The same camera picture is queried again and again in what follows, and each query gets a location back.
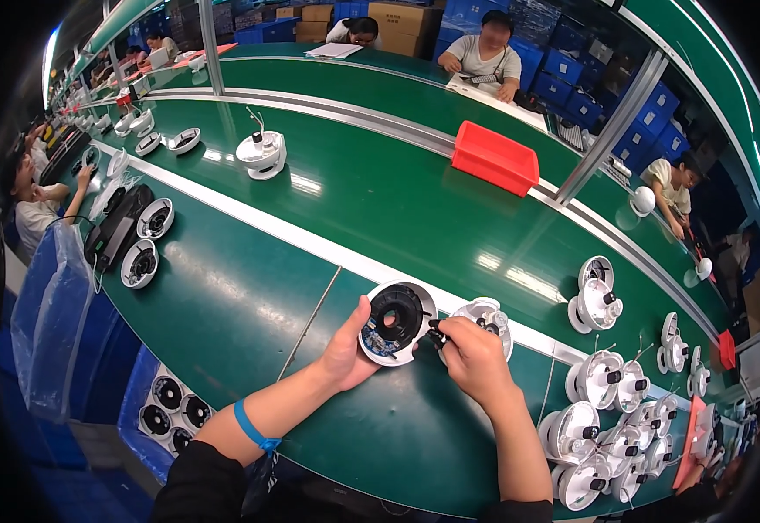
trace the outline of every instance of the stack of papers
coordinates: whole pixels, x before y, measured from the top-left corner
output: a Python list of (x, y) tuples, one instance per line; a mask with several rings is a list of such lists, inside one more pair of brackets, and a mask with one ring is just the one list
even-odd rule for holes
[(345, 58), (350, 54), (354, 54), (363, 47), (355, 44), (325, 44), (322, 47), (305, 51), (305, 54), (309, 58)]

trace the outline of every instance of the hand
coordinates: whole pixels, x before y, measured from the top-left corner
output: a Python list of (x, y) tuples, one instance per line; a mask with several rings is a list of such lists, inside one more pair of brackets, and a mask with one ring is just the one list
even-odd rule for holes
[(37, 185), (31, 184), (31, 201), (32, 202), (45, 202), (49, 200), (49, 193), (45, 189)]
[(502, 84), (499, 90), (496, 91), (496, 99), (500, 102), (510, 104), (514, 101), (514, 95), (516, 94), (516, 86), (513, 84)]
[(676, 220), (670, 223), (670, 232), (676, 236), (676, 239), (682, 239), (685, 237), (685, 231), (682, 230), (682, 226), (679, 225), (679, 222)]
[(461, 70), (461, 62), (458, 61), (458, 58), (450, 56), (447, 58), (447, 63), (444, 64), (444, 70), (450, 74), (458, 73)]
[(444, 345), (449, 376), (485, 412), (516, 387), (502, 352), (502, 341), (467, 318), (441, 320), (438, 330), (452, 340)]
[(328, 342), (322, 356), (316, 361), (326, 379), (337, 391), (346, 391), (366, 381), (380, 365), (369, 360), (356, 342), (360, 330), (372, 313), (372, 305), (365, 296), (342, 327)]
[(82, 167), (78, 173), (78, 190), (86, 191), (86, 188), (90, 185), (90, 174), (95, 166), (91, 163), (86, 167)]

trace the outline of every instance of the worker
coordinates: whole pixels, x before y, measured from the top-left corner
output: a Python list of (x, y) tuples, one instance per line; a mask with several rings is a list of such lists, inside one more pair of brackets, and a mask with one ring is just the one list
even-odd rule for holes
[(684, 238), (685, 231), (690, 229), (691, 198), (688, 190), (703, 178), (691, 151), (683, 151), (673, 162), (664, 158), (654, 160), (641, 174), (641, 179), (653, 189), (656, 206), (677, 239)]
[(165, 47), (165, 50), (168, 52), (168, 60), (173, 61), (179, 54), (179, 47), (176, 47), (176, 43), (167, 36), (164, 37), (159, 33), (151, 33), (147, 36), (145, 41), (147, 42), (147, 47), (151, 48), (151, 52), (156, 51), (158, 48)]
[[(72, 196), (72, 201), (61, 218), (66, 224), (75, 221), (75, 215), (84, 201), (86, 188), (90, 184), (90, 174), (93, 165), (83, 167), (78, 173), (78, 188)], [(69, 187), (63, 183), (55, 183), (41, 187), (34, 182), (34, 162), (28, 154), (22, 154), (17, 165), (14, 186), (11, 195), (17, 202), (14, 222), (17, 225), (19, 239), (29, 256), (34, 256), (34, 251), (43, 239), (46, 228), (52, 222), (59, 219), (58, 209), (61, 203), (69, 196)]]
[(46, 131), (49, 124), (43, 122), (39, 126), (32, 124), (29, 134), (25, 136), (25, 152), (31, 156), (34, 163), (34, 175), (32, 176), (35, 183), (40, 181), (40, 175), (49, 165), (49, 157), (46, 155), (46, 144), (40, 139), (40, 136)]
[(327, 43), (356, 44), (362, 47), (379, 49), (380, 28), (377, 21), (370, 17), (344, 18), (334, 24), (325, 37)]
[(496, 99), (511, 103), (522, 72), (520, 55), (508, 46), (513, 34), (514, 23), (507, 13), (488, 11), (482, 17), (481, 35), (468, 34), (454, 41), (438, 57), (438, 65), (450, 74), (495, 76), (495, 82), (484, 82), (479, 88), (495, 91)]
[(131, 47), (128, 47), (127, 50), (124, 52), (124, 58), (122, 58), (119, 65), (124, 65), (127, 62), (133, 62), (134, 64), (138, 64), (139, 62), (143, 62), (146, 58), (147, 58), (147, 53), (145, 53), (145, 51), (141, 47), (139, 47), (138, 45), (132, 45)]
[[(156, 495), (151, 521), (239, 520), (247, 492), (244, 467), (255, 462), (264, 448), (278, 445), (325, 401), (358, 386), (380, 367), (356, 342), (371, 309), (368, 298), (360, 296), (359, 305), (318, 359), (215, 413), (171, 465), (165, 487)], [(443, 349), (450, 378), (481, 405), (494, 429), (502, 500), (485, 508), (479, 521), (552, 521), (551, 474), (500, 339), (463, 317), (444, 319), (438, 329), (452, 339)], [(333, 455), (337, 449), (327, 452)], [(310, 516), (302, 514), (301, 520)]]
[(703, 477), (710, 456), (700, 460), (682, 479), (673, 496), (626, 511), (621, 523), (690, 523), (717, 514), (740, 485), (747, 460), (734, 458), (720, 479)]

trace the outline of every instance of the black sleeve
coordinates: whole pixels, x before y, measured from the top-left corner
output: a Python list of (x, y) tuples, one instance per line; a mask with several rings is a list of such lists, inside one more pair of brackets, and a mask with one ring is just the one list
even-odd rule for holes
[(244, 467), (213, 446), (192, 441), (168, 470), (150, 521), (237, 521), (244, 496)]
[(500, 501), (482, 512), (479, 523), (552, 523), (551, 501)]

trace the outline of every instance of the plastic bag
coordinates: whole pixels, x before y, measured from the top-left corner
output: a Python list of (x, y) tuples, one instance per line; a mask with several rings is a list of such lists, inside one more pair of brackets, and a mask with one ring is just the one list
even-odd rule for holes
[(78, 227), (55, 222), (34, 252), (11, 314), (11, 344), (29, 412), (69, 419), (72, 373), (94, 295)]

